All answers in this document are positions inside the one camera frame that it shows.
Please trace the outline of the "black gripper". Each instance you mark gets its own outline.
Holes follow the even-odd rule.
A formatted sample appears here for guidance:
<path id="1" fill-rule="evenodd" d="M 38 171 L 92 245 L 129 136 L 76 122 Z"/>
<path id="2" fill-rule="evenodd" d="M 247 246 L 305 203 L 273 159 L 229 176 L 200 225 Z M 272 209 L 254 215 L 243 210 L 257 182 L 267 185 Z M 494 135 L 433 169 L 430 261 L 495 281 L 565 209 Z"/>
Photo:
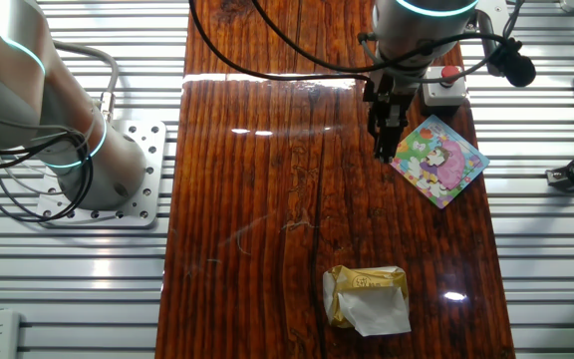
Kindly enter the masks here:
<path id="1" fill-rule="evenodd" d="M 381 126 L 386 126 L 386 160 L 388 164 L 393 161 L 403 132 L 409 124 L 407 112 L 417 89 L 416 83 L 403 81 L 385 70 L 369 74 L 364 101 L 370 104 L 368 132 L 374 139 L 374 157 L 377 160 L 384 159 Z"/>

